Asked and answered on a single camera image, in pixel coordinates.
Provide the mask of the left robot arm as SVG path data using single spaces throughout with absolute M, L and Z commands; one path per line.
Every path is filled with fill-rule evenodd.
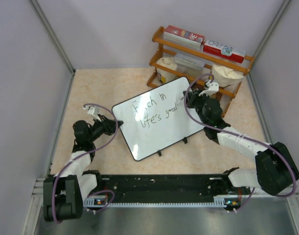
M 95 157 L 95 140 L 105 134 L 112 136 L 123 125 L 122 120 L 110 120 L 99 115 L 91 125 L 84 120 L 73 124 L 75 135 L 71 157 L 61 173 L 47 177 L 43 182 L 43 214 L 46 222 L 78 219 L 88 196 L 114 194 L 104 189 L 101 174 L 85 168 Z

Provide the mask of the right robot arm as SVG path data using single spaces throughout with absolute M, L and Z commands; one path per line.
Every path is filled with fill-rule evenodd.
M 296 191 L 299 170 L 287 146 L 261 142 L 234 129 L 222 118 L 219 101 L 198 89 L 184 91 L 185 110 L 194 109 L 199 117 L 197 123 L 203 126 L 205 135 L 213 142 L 229 147 L 255 163 L 254 170 L 234 168 L 226 172 L 222 189 L 228 194 L 239 187 L 261 188 L 272 196 L 292 186 L 291 196 Z

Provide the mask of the white whiteboard black frame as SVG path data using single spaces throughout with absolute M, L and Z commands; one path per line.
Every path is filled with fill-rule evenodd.
M 190 83 L 180 77 L 112 107 L 124 140 L 135 161 L 141 161 L 201 131 L 195 110 L 178 103 Z

